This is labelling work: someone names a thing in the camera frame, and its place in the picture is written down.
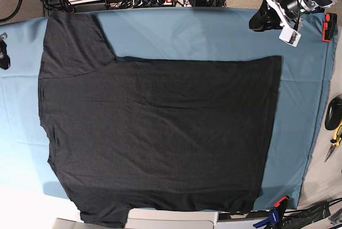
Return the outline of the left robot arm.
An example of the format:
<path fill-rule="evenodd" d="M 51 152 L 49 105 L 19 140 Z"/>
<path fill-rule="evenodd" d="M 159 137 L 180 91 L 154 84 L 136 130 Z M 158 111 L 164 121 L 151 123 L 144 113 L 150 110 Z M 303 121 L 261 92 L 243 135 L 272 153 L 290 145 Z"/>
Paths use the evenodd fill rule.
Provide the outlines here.
<path fill-rule="evenodd" d="M 337 0 L 262 0 L 259 10 L 249 21 L 249 29 L 263 32 L 288 25 L 298 31 L 303 14 L 321 12 L 336 3 Z"/>

